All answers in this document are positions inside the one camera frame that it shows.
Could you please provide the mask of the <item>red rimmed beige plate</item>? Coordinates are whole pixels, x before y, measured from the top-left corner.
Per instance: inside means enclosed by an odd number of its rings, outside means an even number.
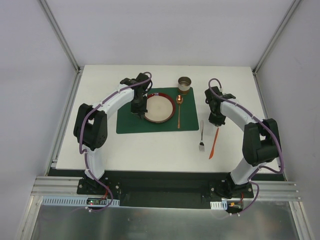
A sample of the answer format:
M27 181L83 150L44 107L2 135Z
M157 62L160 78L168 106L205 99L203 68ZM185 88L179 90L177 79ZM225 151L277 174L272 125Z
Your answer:
M151 123L160 124L173 117L176 105L169 95L156 92L147 96L146 110L144 118Z

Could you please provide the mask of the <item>green placemat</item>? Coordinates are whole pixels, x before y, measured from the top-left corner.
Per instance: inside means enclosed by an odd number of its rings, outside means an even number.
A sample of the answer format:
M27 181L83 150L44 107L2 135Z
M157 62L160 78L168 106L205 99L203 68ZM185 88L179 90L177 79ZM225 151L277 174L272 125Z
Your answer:
M156 133L156 132L177 132L177 131L197 131L199 122L194 97L194 90L190 88L188 94L183 96L182 107L180 107L180 129L178 129L178 104L176 97L178 89L176 87L153 88L152 93L163 93L169 95L175 103L175 113L172 118L163 123L153 123L146 119L134 117L131 113L131 104L127 103L117 111L116 133L136 134L136 133Z

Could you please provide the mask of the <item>silver fork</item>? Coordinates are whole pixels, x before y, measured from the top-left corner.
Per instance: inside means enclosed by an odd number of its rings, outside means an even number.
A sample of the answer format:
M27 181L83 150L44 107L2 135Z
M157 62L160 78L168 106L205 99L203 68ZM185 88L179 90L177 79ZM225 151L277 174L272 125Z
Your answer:
M199 142L199 150L201 152L205 151L205 144L203 142L203 134L204 134L204 121L200 121L200 142Z

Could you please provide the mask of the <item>orange knife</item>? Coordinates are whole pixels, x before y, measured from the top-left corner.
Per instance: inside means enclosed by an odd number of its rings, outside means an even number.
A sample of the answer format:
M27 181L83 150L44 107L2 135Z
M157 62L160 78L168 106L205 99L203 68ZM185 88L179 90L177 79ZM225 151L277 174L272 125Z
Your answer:
M216 132L215 132L215 136L214 136L212 148L211 148L210 155L209 155L209 160L212 159L213 156L214 156L215 147L216 147L216 143L217 143L217 139L218 139L218 135L219 135L219 130L220 130L220 128L218 127L218 128L216 129Z

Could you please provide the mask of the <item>copper spoon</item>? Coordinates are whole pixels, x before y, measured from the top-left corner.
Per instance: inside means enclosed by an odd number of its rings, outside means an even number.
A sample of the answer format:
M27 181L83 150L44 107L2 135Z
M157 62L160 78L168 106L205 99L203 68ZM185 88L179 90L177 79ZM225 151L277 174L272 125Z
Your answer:
M181 120L180 120L180 116L181 116L181 104L183 103L184 99L182 97L182 95L178 95L176 97L176 103L178 105L178 119L177 119L177 128L180 129L181 128Z

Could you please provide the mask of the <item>steel cup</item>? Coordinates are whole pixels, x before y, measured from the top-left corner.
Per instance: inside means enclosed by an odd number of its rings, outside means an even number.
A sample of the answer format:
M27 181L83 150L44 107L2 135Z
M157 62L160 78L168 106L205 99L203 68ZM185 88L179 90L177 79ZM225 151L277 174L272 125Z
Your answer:
M178 79L178 92L182 95L189 93L192 80L187 76L182 76Z

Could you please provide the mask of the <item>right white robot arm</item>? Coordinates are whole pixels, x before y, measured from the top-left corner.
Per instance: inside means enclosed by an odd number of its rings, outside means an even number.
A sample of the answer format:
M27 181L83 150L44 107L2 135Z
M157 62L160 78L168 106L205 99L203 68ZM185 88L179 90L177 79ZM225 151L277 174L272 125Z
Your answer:
M278 124L272 118L256 118L237 103L234 95L223 94L217 86L208 88L204 94L210 108L208 121L211 124L220 127L229 118L243 131L242 160L214 187L218 196L231 199L242 193L260 168L280 157Z

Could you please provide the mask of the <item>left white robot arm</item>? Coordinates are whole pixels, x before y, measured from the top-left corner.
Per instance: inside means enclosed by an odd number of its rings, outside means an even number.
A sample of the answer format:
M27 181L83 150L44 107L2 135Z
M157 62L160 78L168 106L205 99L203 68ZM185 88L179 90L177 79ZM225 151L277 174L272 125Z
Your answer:
M105 191L104 160L101 147L108 137L108 120L125 104L130 103L130 112L143 119L147 110L147 93L153 86L150 72L139 73L136 78L125 78L105 99L79 106L73 135L78 142L79 153L84 155L85 175L91 180L88 188L99 195Z

